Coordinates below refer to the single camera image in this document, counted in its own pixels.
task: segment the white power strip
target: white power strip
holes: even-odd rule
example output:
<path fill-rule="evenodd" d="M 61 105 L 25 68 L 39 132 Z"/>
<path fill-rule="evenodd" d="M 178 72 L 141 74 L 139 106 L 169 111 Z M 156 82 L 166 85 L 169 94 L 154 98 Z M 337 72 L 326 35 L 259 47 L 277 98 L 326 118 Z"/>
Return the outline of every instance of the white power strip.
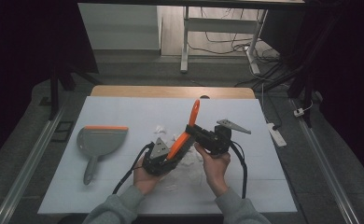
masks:
<path fill-rule="evenodd" d="M 284 147 L 287 145 L 287 142 L 284 140 L 284 138 L 281 136 L 280 132 L 278 130 L 273 130 L 273 123 L 268 123 L 267 127 L 269 128 L 269 132 L 272 135 L 272 138 L 274 142 L 277 144 L 278 147 Z"/>

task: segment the gray sleeve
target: gray sleeve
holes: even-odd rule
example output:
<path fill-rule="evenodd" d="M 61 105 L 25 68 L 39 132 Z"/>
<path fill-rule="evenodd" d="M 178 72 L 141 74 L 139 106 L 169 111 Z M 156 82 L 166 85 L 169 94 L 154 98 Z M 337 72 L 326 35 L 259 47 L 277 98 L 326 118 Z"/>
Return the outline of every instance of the gray sleeve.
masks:
<path fill-rule="evenodd" d="M 135 186 L 129 186 L 120 196 L 110 195 L 89 213 L 83 223 L 131 223 L 137 218 L 137 208 L 143 200 L 141 191 Z"/>
<path fill-rule="evenodd" d="M 216 198 L 215 202 L 223 213 L 225 224 L 270 224 L 249 199 L 242 199 L 231 188 Z"/>

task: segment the white wall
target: white wall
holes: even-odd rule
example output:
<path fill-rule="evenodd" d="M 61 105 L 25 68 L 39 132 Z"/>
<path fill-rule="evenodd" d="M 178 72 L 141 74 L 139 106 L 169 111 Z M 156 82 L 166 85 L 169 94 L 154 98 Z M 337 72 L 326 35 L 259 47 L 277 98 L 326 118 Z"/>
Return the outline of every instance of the white wall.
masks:
<path fill-rule="evenodd" d="M 92 49 L 160 49 L 157 6 L 79 3 Z"/>

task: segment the hand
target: hand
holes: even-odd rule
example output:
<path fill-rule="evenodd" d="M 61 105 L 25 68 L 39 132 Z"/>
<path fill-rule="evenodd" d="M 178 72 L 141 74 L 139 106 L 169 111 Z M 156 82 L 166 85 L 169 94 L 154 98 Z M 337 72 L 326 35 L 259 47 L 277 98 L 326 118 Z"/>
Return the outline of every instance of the hand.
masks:
<path fill-rule="evenodd" d="M 213 158 L 208 154 L 200 144 L 195 143 L 196 150 L 203 157 L 203 166 L 206 174 L 206 179 L 209 187 L 214 194 L 219 197 L 228 190 L 228 186 L 225 181 L 225 173 L 231 162 L 231 154 L 229 152 Z"/>
<path fill-rule="evenodd" d="M 144 195 L 149 194 L 156 187 L 157 183 L 164 177 L 150 175 L 142 167 L 142 162 L 144 158 L 142 157 L 135 165 L 133 170 L 133 185 L 136 186 Z"/>

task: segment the person's left hand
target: person's left hand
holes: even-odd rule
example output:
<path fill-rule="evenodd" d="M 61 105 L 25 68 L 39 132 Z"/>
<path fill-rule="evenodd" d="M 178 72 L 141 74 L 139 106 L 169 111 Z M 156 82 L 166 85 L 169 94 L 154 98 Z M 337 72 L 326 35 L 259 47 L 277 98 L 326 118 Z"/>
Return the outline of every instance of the person's left hand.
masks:
<path fill-rule="evenodd" d="M 144 195 L 149 194 L 156 187 L 157 183 L 165 176 L 155 176 L 150 175 L 142 167 L 142 162 L 144 158 L 142 157 L 135 165 L 133 170 L 133 185 L 136 186 Z"/>

